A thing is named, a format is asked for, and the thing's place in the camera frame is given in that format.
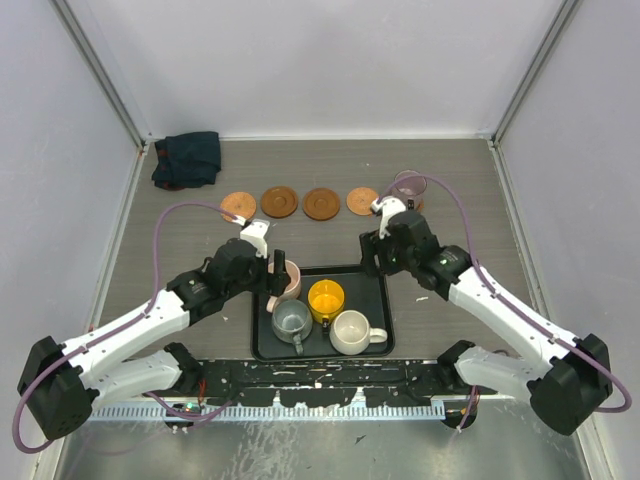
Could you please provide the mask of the pink ceramic mug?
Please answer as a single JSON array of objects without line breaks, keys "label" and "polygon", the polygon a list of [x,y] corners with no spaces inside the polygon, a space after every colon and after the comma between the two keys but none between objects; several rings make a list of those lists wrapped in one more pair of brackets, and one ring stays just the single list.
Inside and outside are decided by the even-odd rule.
[{"label": "pink ceramic mug", "polygon": [[292,261],[285,261],[286,273],[289,275],[290,283],[285,288],[282,295],[270,296],[266,305],[266,311],[273,313],[277,306],[286,300],[297,299],[301,293],[301,273],[299,267]]}]

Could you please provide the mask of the light cork coaster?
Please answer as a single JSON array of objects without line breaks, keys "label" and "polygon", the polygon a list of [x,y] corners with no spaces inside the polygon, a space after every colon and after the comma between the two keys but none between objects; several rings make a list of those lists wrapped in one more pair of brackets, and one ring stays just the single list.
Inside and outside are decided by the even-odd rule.
[{"label": "light cork coaster", "polygon": [[232,218],[229,215],[222,214],[221,217],[225,221],[244,225],[256,213],[257,202],[251,194],[237,191],[227,195],[222,200],[220,208],[235,215],[235,218]]},{"label": "light cork coaster", "polygon": [[357,187],[346,197],[348,209],[358,216],[371,216],[371,204],[378,199],[378,193],[369,187]]}]

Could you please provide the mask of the purple glass mug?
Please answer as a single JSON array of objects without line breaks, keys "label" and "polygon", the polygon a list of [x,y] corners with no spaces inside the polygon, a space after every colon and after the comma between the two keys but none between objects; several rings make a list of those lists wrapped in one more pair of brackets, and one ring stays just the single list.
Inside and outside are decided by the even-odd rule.
[{"label": "purple glass mug", "polygon": [[408,210],[415,210],[424,201],[427,181],[414,170],[403,170],[396,174],[391,194],[400,199]]}]

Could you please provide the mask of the white ceramic mug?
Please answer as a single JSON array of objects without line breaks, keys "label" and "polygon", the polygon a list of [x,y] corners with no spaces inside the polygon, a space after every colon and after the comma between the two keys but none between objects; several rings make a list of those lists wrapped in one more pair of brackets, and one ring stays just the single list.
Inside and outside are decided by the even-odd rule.
[{"label": "white ceramic mug", "polygon": [[388,333],[382,328],[373,328],[367,317],[355,310],[339,314],[331,324],[330,342],[333,348],[347,356],[363,353],[371,344],[388,340]]}]

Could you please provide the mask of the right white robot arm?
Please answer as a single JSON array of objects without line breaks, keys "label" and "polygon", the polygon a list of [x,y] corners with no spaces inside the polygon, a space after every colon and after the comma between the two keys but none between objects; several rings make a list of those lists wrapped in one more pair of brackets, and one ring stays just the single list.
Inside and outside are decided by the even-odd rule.
[{"label": "right white robot arm", "polygon": [[527,402],[555,432],[569,436],[612,394],[607,345],[580,338],[522,303],[459,246],[442,246],[425,218],[391,197],[371,206],[377,230],[360,235],[361,264],[369,275],[408,272],[418,284],[467,311],[505,340],[517,357],[460,340],[437,363],[444,390],[486,387]]}]

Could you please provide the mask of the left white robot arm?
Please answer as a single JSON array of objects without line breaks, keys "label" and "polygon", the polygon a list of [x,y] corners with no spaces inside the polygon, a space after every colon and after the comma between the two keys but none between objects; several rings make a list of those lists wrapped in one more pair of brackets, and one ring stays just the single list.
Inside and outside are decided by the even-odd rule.
[{"label": "left white robot arm", "polygon": [[132,355],[222,310],[244,292],[280,295],[289,284],[285,253],[261,253],[250,242],[231,239],[203,265],[178,275],[147,303],[100,327],[62,343],[47,336],[30,349],[20,376],[20,395],[12,423],[16,446],[23,452],[19,426],[29,411],[46,441],[77,430],[102,405],[148,391],[194,393],[200,366],[182,345],[154,355]]}]

